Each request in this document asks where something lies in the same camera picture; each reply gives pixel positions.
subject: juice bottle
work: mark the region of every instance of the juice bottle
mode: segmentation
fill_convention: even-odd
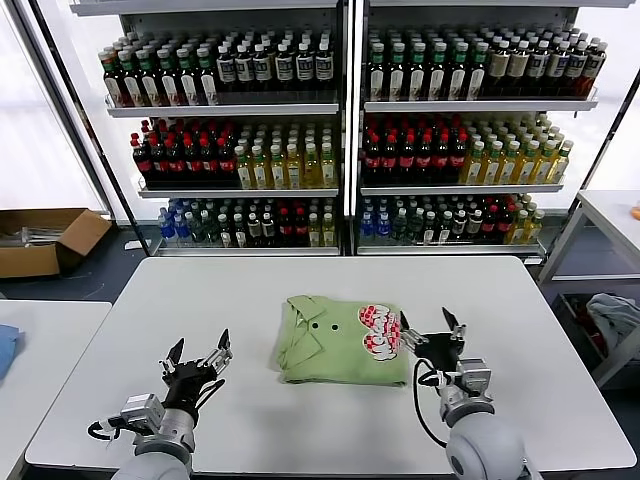
[[[531,175],[529,176],[529,181],[527,183],[530,185],[542,185],[545,183],[553,163],[553,153],[555,148],[556,142],[553,140],[547,140],[542,148],[542,152],[536,160],[536,164],[531,171]]]
[[[518,149],[520,148],[520,142],[515,140],[510,141],[507,147],[507,153],[500,157],[500,166],[496,173],[495,185],[508,185],[511,180],[511,175],[516,167],[518,160]]]

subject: yellow bottle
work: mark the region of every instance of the yellow bottle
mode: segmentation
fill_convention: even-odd
[[[529,176],[531,175],[531,171],[536,164],[539,146],[540,144],[536,140],[531,140],[525,146],[524,155],[520,155],[518,157],[516,168],[514,168],[513,175],[511,175],[512,185],[526,184]]]
[[[331,143],[322,144],[322,186],[332,188],[336,185],[336,165],[333,161]]]
[[[287,174],[289,175],[289,188],[291,190],[299,190],[302,188],[302,161],[298,155],[298,146],[295,144],[287,145]]]
[[[478,173],[478,185],[493,185],[496,180],[496,173],[500,166],[500,153],[502,152],[502,142],[494,140],[491,143],[491,149],[485,151],[482,157],[482,166]]]
[[[464,185],[476,185],[478,182],[478,173],[480,173],[480,167],[482,166],[482,151],[484,150],[484,143],[476,140],[473,144],[473,149],[469,155],[468,164],[466,165],[466,171],[463,173],[462,182]]]
[[[516,221],[511,225],[511,229],[504,238],[505,245],[518,245],[524,238],[525,224],[527,221],[527,211],[520,210]]]
[[[540,230],[542,230],[542,219],[544,218],[543,210],[536,210],[533,219],[524,229],[524,238],[522,243],[536,243]]]
[[[322,185],[322,169],[318,161],[315,143],[307,143],[304,159],[305,188],[320,188]]]
[[[509,142],[506,155],[500,157],[500,166],[496,173],[496,185],[508,185],[511,180],[514,168],[516,168],[516,161],[518,160],[518,149],[520,148],[520,142],[515,140]]]
[[[564,171],[569,166],[569,153],[573,148],[573,142],[571,140],[566,140],[562,144],[562,148],[560,149],[560,155],[558,159],[554,162],[551,171],[549,172],[549,176],[547,177],[547,183],[558,184],[560,180],[562,180],[562,175],[564,175]]]
[[[542,152],[538,155],[536,160],[536,164],[531,171],[531,175],[529,175],[529,183],[530,185],[542,185],[547,180],[549,176],[549,170],[551,170],[551,166],[553,165],[553,152],[556,148],[556,142],[553,140],[547,140],[542,148]]]

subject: floor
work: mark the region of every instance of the floor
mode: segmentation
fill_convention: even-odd
[[[129,231],[111,231],[73,274],[59,278],[0,280],[0,292],[9,299],[95,300],[115,302],[138,263],[142,250],[124,250],[124,244],[135,240]],[[632,267],[621,258],[611,243],[597,229],[587,228],[567,256],[559,274],[631,273]],[[553,300],[556,291],[543,292]],[[625,288],[620,292],[640,301],[640,289]],[[620,422],[636,452],[640,452],[640,389],[604,391],[607,403]],[[27,480],[80,480],[108,478],[104,474],[82,475],[65,471],[28,469]],[[545,478],[557,478],[546,475]],[[632,469],[562,475],[576,480],[631,480],[640,478],[640,466]]]

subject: white shelf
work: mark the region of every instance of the white shelf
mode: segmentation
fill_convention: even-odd
[[[160,257],[337,257],[338,247],[300,248],[160,248]]]
[[[359,246],[358,255],[514,255],[539,256],[538,244],[532,245],[430,245],[421,246]]]
[[[443,185],[443,186],[394,186],[394,187],[361,187],[364,196],[379,195],[470,195],[492,193],[540,193],[558,192],[564,185],[562,182],[552,185]]]
[[[635,0],[370,0],[372,7],[605,7],[627,8]]]
[[[337,188],[309,188],[301,190],[149,190],[141,189],[141,198],[331,198],[338,196]]]
[[[587,100],[478,100],[433,102],[365,102],[364,110],[370,113],[387,112],[584,112],[595,108],[595,96]]]
[[[274,105],[214,105],[194,107],[108,108],[113,118],[226,117],[242,115],[331,115],[337,103],[284,103]]]
[[[75,0],[71,11],[79,17],[141,13],[204,12],[334,8],[337,0]]]

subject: brown cardboard box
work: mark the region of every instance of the brown cardboard box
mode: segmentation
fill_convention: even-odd
[[[75,268],[111,228],[111,222],[82,208],[0,211],[0,238],[22,227],[65,230],[55,244],[0,247],[0,278],[56,275]]]

